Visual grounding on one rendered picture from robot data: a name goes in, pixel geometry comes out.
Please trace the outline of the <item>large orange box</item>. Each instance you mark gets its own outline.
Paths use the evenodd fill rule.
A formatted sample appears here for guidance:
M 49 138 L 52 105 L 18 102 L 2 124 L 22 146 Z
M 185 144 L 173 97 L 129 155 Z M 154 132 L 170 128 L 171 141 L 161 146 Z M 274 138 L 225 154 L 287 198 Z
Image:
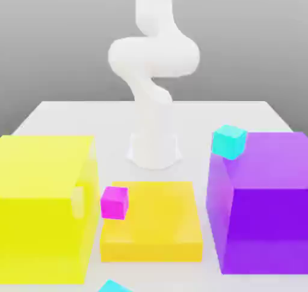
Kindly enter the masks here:
M 115 181 L 128 188 L 123 220 L 105 219 L 103 262 L 200 262 L 203 237 L 190 181 Z

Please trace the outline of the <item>small cyan cube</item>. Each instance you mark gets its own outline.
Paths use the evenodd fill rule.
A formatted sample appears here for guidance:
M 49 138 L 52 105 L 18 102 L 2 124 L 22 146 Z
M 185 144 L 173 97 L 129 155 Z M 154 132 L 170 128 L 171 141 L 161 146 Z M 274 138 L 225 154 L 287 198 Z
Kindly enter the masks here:
M 228 160 L 237 159 L 245 150 L 247 131 L 223 125 L 212 134 L 212 153 Z
M 97 292 L 132 292 L 132 290 L 109 279 L 101 286 Z

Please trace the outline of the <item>large purple box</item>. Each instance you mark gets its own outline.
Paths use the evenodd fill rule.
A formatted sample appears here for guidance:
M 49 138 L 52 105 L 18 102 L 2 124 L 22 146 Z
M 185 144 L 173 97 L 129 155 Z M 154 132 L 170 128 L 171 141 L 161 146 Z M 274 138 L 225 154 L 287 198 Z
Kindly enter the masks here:
M 249 133 L 212 154 L 206 209 L 223 274 L 308 274 L 308 136 Z

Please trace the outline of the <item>small magenta cube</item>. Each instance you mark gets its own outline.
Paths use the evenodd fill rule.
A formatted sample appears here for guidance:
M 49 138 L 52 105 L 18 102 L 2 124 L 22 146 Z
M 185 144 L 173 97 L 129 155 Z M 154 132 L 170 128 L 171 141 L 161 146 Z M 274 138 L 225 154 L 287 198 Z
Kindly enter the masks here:
M 124 220 L 129 208 L 128 188 L 106 187 L 100 199 L 100 207 L 104 219 Z

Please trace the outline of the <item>large yellow box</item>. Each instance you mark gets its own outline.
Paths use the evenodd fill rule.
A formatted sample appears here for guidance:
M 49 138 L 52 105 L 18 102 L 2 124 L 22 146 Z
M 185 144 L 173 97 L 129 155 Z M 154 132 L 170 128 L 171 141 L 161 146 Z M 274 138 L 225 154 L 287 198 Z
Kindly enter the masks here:
M 0 284 L 83 284 L 98 218 L 92 136 L 0 137 Z

